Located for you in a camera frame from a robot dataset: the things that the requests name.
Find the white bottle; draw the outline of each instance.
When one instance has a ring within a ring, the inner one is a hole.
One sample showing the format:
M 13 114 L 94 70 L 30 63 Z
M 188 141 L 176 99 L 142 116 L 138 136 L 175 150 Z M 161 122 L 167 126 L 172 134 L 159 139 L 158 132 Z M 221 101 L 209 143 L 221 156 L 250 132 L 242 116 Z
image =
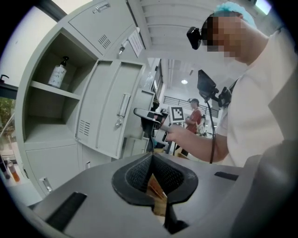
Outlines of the white bottle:
M 61 87 L 61 83 L 64 79 L 64 76 L 66 74 L 66 61 L 69 60 L 68 56 L 64 56 L 63 57 L 64 60 L 60 63 L 60 65 L 55 66 L 52 75 L 50 77 L 50 80 L 48 81 L 48 84 L 53 86 L 53 87 L 57 87 L 60 88 Z

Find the ventilation slot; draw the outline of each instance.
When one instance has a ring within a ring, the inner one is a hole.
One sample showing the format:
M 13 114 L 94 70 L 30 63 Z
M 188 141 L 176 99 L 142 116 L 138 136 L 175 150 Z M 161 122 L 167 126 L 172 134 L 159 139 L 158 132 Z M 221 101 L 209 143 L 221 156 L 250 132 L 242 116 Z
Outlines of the ventilation slot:
M 106 35 L 103 35 L 102 37 L 100 37 L 100 39 L 98 40 L 98 42 L 102 45 L 103 48 L 107 48 L 110 44 L 111 41 L 107 38 Z
M 80 126 L 79 126 L 80 133 L 88 136 L 89 130 L 90 130 L 90 123 L 80 120 Z

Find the railing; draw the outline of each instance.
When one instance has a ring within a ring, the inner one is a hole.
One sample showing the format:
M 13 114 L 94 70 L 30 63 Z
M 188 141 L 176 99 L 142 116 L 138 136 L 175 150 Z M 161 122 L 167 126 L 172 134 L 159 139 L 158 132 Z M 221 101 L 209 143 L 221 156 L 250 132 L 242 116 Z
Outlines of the railing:
M 163 103 L 171 106 L 182 106 L 185 109 L 192 110 L 190 103 L 188 101 L 175 99 L 168 96 L 164 96 Z M 201 111 L 201 114 L 210 115 L 209 109 L 206 106 L 199 105 L 199 110 Z M 211 114 L 213 117 L 218 118 L 218 110 L 211 108 Z

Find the person in red shirt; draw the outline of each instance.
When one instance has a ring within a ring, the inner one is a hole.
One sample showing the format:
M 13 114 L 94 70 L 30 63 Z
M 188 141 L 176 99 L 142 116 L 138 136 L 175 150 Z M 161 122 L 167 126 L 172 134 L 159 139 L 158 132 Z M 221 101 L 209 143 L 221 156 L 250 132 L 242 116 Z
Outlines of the person in red shirt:
M 190 101 L 190 106 L 194 110 L 190 116 L 189 119 L 185 120 L 185 123 L 187 124 L 186 129 L 191 131 L 192 133 L 196 134 L 196 125 L 200 124 L 202 114 L 199 110 L 199 100 L 198 99 L 192 99 Z M 184 149 L 182 149 L 181 154 L 187 156 L 188 152 Z

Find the ceiling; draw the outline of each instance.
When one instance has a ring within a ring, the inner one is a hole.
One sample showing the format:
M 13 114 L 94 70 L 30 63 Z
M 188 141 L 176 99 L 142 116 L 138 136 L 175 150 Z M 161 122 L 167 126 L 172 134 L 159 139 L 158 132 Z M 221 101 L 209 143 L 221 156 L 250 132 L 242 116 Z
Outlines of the ceiling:
M 193 50 L 186 37 L 191 26 L 201 27 L 215 7 L 226 0 L 128 0 L 146 47 L 148 57 L 161 58 L 163 80 L 168 88 L 181 86 L 186 79 L 189 91 L 196 90 L 197 71 L 203 69 L 219 86 L 231 85 L 246 65 L 207 52 Z M 280 24 L 274 13 L 265 16 L 249 0 L 234 0 L 252 15 L 262 32 L 270 35 Z

